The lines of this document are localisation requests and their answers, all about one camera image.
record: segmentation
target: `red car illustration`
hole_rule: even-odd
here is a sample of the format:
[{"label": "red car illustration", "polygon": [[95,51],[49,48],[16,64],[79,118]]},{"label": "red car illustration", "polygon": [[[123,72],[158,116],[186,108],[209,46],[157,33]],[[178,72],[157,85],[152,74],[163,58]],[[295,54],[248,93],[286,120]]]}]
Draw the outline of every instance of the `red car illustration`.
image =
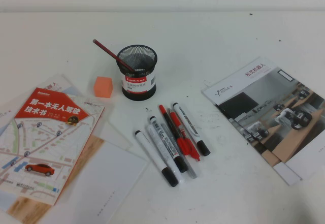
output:
[{"label": "red car illustration", "polygon": [[54,169],[45,164],[27,165],[26,170],[44,173],[47,177],[54,174]]}]

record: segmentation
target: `red banner on book cover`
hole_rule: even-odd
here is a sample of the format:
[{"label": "red banner on book cover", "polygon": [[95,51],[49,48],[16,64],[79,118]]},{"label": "red banner on book cover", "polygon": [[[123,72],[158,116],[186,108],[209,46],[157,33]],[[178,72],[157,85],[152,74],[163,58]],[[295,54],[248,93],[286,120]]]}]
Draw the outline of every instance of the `red banner on book cover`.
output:
[{"label": "red banner on book cover", "polygon": [[89,115],[65,93],[36,88],[15,118],[50,118],[66,122],[72,116],[80,121]]}]

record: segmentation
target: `pencil holder label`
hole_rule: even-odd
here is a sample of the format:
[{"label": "pencil holder label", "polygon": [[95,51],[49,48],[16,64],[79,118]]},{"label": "pencil holder label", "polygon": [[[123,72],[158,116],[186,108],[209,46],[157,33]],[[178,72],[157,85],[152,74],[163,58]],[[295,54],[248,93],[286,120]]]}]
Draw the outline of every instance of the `pencil holder label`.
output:
[{"label": "pencil holder label", "polygon": [[122,87],[129,93],[145,93],[155,86],[155,73],[140,77],[128,77],[121,73]]}]

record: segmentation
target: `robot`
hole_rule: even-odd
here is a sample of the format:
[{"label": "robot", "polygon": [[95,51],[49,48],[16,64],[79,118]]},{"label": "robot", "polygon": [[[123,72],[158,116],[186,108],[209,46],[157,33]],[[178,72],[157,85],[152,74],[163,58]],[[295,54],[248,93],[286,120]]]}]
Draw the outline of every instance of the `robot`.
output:
[{"label": "robot", "polygon": [[299,100],[303,100],[304,98],[306,98],[309,95],[309,92],[305,89],[302,89],[299,94],[298,94],[298,99]]},{"label": "robot", "polygon": [[260,121],[257,121],[249,126],[247,130],[253,135],[256,140],[262,140],[269,135],[269,131],[262,128],[262,123]]},{"label": "robot", "polygon": [[274,120],[281,125],[289,124],[293,129],[299,130],[308,126],[312,118],[312,115],[306,111],[299,110],[294,112],[287,108],[284,109],[279,116],[274,118]]},{"label": "robot", "polygon": [[276,111],[281,111],[284,108],[284,104],[276,104],[273,109]]},{"label": "robot", "polygon": [[240,129],[240,133],[244,136],[244,138],[249,142],[252,143],[255,139],[253,138],[253,136],[245,129],[245,128],[241,128]]}]

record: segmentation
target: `red marker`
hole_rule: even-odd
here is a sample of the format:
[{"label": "red marker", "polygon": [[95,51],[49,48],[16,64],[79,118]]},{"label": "red marker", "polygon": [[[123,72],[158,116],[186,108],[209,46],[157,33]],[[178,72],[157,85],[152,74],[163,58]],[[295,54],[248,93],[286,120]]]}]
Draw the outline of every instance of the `red marker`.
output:
[{"label": "red marker", "polygon": [[185,140],[187,147],[189,147],[190,156],[192,156],[192,158],[200,161],[200,155],[199,155],[197,149],[195,148],[195,146],[193,145],[191,139],[189,139],[188,136],[186,135],[185,128],[182,126],[182,124],[178,120],[176,113],[171,109],[168,109],[168,111],[170,113],[170,116],[171,116],[171,119],[172,119],[174,125],[176,126],[179,133],[182,135],[183,139]]},{"label": "red marker", "polygon": [[180,148],[180,150],[182,151],[183,155],[189,155],[190,154],[190,147],[187,145],[185,140],[182,138],[180,133],[177,131],[177,128],[173,124],[171,118],[167,114],[167,112],[164,109],[163,105],[160,105],[159,109],[160,109],[162,115],[164,116],[165,121],[167,122],[169,129],[172,131],[172,134],[174,135],[174,137],[176,139],[176,143],[177,143],[178,147]]}]

